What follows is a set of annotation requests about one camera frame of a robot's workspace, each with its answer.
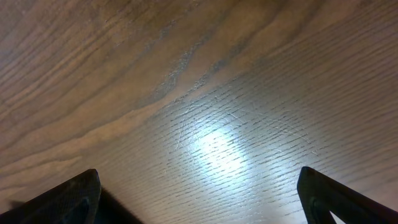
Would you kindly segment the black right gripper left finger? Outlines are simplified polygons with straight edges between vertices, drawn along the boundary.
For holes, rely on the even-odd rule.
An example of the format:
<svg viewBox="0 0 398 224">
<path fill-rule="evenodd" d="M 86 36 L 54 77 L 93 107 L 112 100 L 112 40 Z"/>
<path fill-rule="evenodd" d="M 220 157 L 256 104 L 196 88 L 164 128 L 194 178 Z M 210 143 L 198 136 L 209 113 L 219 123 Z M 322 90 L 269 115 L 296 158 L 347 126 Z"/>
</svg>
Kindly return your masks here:
<svg viewBox="0 0 398 224">
<path fill-rule="evenodd" d="M 1 223 L 82 223 L 95 220 L 101 194 L 96 169 L 88 169 L 17 208 L 1 214 Z"/>
</svg>

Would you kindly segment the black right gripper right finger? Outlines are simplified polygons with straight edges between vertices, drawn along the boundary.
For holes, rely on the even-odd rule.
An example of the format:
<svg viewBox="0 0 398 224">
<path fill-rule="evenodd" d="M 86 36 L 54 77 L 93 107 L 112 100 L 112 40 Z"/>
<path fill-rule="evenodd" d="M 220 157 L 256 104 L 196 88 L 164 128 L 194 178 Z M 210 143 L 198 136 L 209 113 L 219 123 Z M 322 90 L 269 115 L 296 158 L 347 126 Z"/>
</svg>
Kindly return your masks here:
<svg viewBox="0 0 398 224">
<path fill-rule="evenodd" d="M 309 224 L 397 223 L 397 212 L 312 169 L 301 168 L 297 192 Z"/>
</svg>

